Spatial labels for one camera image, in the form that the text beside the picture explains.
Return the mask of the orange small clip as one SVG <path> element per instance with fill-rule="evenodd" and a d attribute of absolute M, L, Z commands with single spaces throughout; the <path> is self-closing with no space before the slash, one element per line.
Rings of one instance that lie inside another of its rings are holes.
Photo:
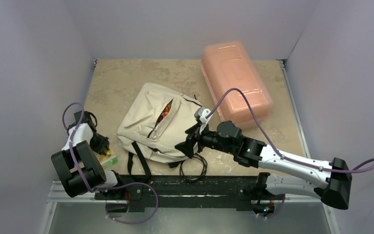
<path fill-rule="evenodd" d="M 171 109 L 171 105 L 167 104 L 162 112 L 162 116 L 166 117 L 169 114 L 169 111 Z"/>

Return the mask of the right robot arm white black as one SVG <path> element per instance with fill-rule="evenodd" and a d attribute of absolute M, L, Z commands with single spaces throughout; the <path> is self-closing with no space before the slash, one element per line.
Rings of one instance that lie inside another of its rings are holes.
<path fill-rule="evenodd" d="M 244 136 L 231 121 L 224 121 L 216 131 L 201 129 L 199 123 L 185 131 L 185 141 L 175 149 L 192 157 L 207 147 L 233 155 L 238 164 L 286 173 L 284 177 L 269 175 L 255 183 L 259 198 L 270 194 L 297 194 L 318 198 L 322 203 L 340 210 L 349 208 L 352 173 L 345 160 L 315 160 L 275 150 L 272 145 Z"/>

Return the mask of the banana toy card pack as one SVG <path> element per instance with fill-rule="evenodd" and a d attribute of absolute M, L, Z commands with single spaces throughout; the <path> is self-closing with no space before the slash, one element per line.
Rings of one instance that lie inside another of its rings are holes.
<path fill-rule="evenodd" d="M 118 163 L 118 159 L 116 154 L 112 149 L 105 150 L 104 155 L 98 155 L 98 161 L 100 162 L 101 166 L 104 170 L 110 169 L 112 166 Z"/>

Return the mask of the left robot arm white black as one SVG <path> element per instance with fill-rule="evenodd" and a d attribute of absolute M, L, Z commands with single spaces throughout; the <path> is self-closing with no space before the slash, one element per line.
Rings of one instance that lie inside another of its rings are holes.
<path fill-rule="evenodd" d="M 121 199 L 126 186 L 120 183 L 118 173 L 110 170 L 118 160 L 109 139 L 97 132 L 93 113 L 76 112 L 74 117 L 76 122 L 67 128 L 67 143 L 51 156 L 65 192 L 70 197 L 107 192 L 113 199 Z"/>

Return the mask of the beige backpack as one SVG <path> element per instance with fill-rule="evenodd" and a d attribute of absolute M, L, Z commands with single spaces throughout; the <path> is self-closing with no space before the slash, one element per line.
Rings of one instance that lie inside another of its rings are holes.
<path fill-rule="evenodd" d="M 169 114 L 157 124 L 167 104 Z M 144 175 L 132 175 L 136 182 L 146 183 L 151 179 L 148 160 L 177 167 L 188 159 L 174 147 L 184 142 L 185 130 L 197 123 L 194 114 L 201 103 L 168 87 L 145 83 L 121 122 L 117 136 L 122 148 L 128 152 L 127 170 L 132 174 L 133 157 L 138 156 Z"/>

